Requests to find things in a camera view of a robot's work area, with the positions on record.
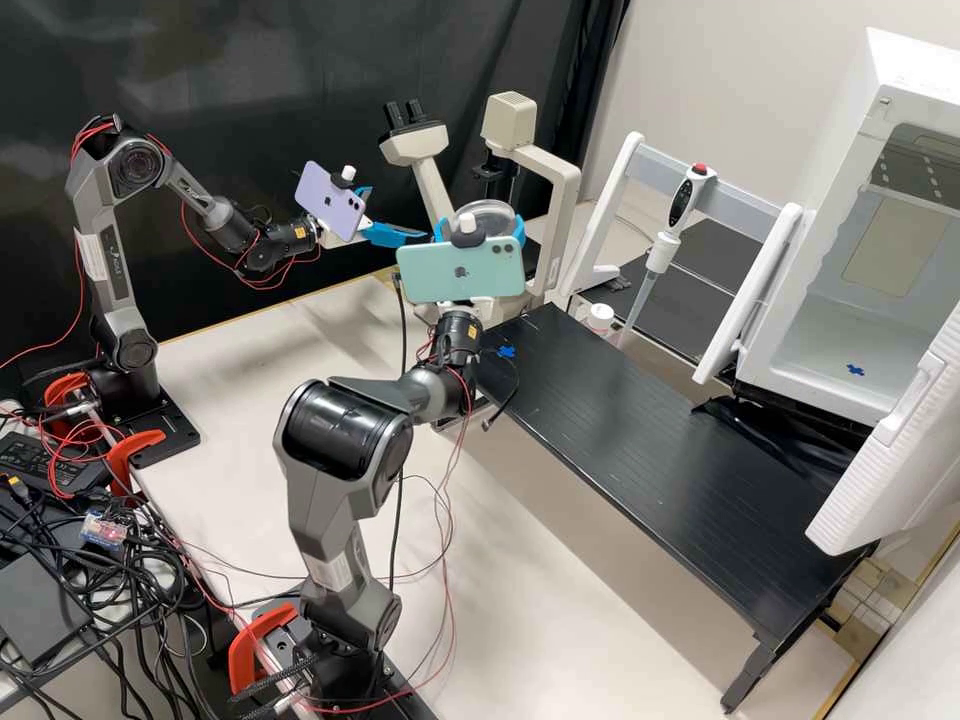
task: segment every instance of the white wall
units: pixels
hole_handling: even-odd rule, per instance
[[[957,0],[633,0],[584,167],[596,198],[623,138],[782,204],[867,25],[960,48]]]
[[[956,717],[960,698],[960,546],[894,625],[830,720]]]

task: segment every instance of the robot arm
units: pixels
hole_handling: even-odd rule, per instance
[[[309,572],[301,614],[344,647],[377,652],[396,627],[400,598],[371,575],[358,521],[383,506],[413,426],[466,412],[481,330],[469,312],[449,311],[434,334],[435,362],[393,381],[311,380],[283,409],[273,445],[287,479],[290,529]]]
[[[217,244],[243,257],[240,271],[268,272],[281,260],[312,250],[319,231],[309,216],[258,227],[229,200],[207,192],[149,133],[138,132],[115,115],[112,124],[101,128],[92,135],[85,128],[78,136],[84,139],[74,148],[66,193],[93,290],[94,336],[111,364],[129,373],[150,366],[157,344],[134,299],[114,214],[118,205],[147,188],[170,188],[197,213]],[[155,378],[147,384],[156,385]]]

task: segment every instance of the blue clip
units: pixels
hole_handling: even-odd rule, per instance
[[[377,247],[399,248],[407,244],[410,238],[424,237],[425,232],[419,230],[405,230],[389,223],[374,222],[366,230],[361,230],[360,234],[371,245]]]

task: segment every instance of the white table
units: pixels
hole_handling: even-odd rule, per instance
[[[424,327],[411,318],[411,358],[424,338]],[[165,343],[161,381],[202,442],[136,479],[183,540],[248,569],[303,576],[271,447],[283,403],[306,379],[393,378],[399,364],[397,300],[372,277]],[[468,447],[478,432],[475,423]],[[418,428],[406,473],[438,482],[453,441],[452,432]],[[670,696],[702,708],[703,717],[718,715],[717,695],[696,671],[467,453],[450,494],[456,653],[451,668],[420,691],[438,717],[647,717],[650,698],[662,707]],[[395,496],[362,524],[377,575],[387,571]],[[405,487],[398,573],[438,553],[432,496],[423,482]],[[225,568],[202,552],[194,557],[229,578],[228,588],[222,576],[206,574],[223,602],[280,593],[292,584]],[[406,673],[438,627],[439,571],[400,583],[398,591],[403,615],[387,653]],[[654,658],[652,672],[645,666]]]

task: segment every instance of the red clamp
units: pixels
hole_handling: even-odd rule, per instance
[[[257,643],[279,627],[283,627],[297,616],[292,603],[284,603],[268,610],[247,625],[227,651],[227,670],[230,674],[230,692],[236,695],[258,679],[266,677],[263,670],[255,666]]]
[[[43,404],[56,405],[63,400],[63,396],[68,392],[86,387],[87,382],[89,382],[89,380],[87,374],[84,372],[70,373],[69,375],[58,377],[47,385],[47,389],[43,391]]]
[[[47,406],[59,405],[63,402],[63,398],[67,393],[86,387],[89,382],[90,378],[87,377],[85,372],[70,373],[58,377],[47,385],[47,389],[43,391],[43,404]],[[70,432],[70,427],[70,423],[66,420],[55,420],[50,423],[50,430],[53,431],[55,436],[61,438],[67,436],[67,433]],[[75,438],[77,440],[93,440],[97,435],[96,430],[92,430],[89,434],[87,431],[81,430]]]
[[[129,495],[130,485],[130,456],[145,447],[156,445],[167,439],[163,430],[144,430],[136,435],[124,438],[107,453],[107,464],[113,471],[113,480],[110,481],[110,490],[117,497]]]

